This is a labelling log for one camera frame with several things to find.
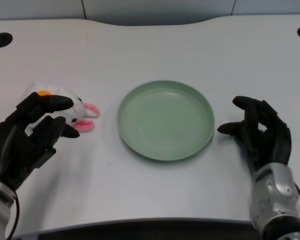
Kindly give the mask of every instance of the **robotic wrist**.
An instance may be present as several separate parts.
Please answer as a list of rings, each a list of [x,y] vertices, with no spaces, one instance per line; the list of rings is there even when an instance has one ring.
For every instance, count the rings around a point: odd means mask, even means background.
[[[255,173],[250,217],[263,240],[277,240],[287,234],[300,233],[299,197],[292,171],[287,165],[272,162]]]

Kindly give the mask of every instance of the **orange tag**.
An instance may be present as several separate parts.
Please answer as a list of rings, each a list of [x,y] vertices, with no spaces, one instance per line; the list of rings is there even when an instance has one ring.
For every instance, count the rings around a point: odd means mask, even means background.
[[[52,95],[51,92],[45,90],[38,91],[37,93],[39,96]]]

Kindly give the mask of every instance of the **green plate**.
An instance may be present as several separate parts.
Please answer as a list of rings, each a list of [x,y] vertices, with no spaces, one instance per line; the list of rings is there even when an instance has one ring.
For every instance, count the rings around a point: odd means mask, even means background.
[[[133,89],[117,113],[123,141],[154,160],[180,160],[199,152],[214,134],[214,112],[204,96],[175,81],[152,81]]]

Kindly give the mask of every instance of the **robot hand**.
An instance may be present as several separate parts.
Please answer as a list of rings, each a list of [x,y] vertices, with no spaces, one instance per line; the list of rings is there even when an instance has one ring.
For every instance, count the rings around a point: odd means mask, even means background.
[[[25,133],[26,127],[38,121],[45,113],[66,110],[73,105],[73,101],[65,96],[40,96],[33,92],[16,106],[16,111],[0,123],[0,240],[5,239],[14,200],[17,204],[17,216],[8,239],[17,226],[19,202],[16,190],[35,168],[40,168],[56,153],[53,146],[59,137],[80,136],[61,116],[55,119],[46,116],[29,136]]]
[[[236,96],[232,102],[244,110],[244,120],[223,124],[217,130],[222,134],[236,136],[247,148],[255,171],[269,163],[288,165],[290,130],[277,112],[264,100]],[[259,123],[266,126],[267,130],[259,130]]]
[[[300,190],[288,167],[291,135],[287,125],[266,102],[237,96],[244,120],[221,125],[247,149],[254,168],[250,217],[263,240],[300,239]],[[267,130],[261,131],[262,124]]]

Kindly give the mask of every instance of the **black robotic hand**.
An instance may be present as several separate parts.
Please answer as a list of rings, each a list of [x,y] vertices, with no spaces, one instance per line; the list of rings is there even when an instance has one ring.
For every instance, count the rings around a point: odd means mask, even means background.
[[[221,125],[222,134],[235,136],[245,147],[257,171],[268,163],[288,165],[291,152],[291,135],[287,125],[266,102],[246,96],[236,96],[234,105],[244,110],[244,120]],[[258,125],[267,127],[259,130]]]
[[[16,191],[35,168],[40,168],[52,155],[59,137],[77,138],[79,133],[66,124],[64,117],[46,116],[31,135],[26,127],[45,113],[71,108],[73,101],[65,96],[40,96],[33,92],[23,100],[5,121],[0,123],[0,182]]]

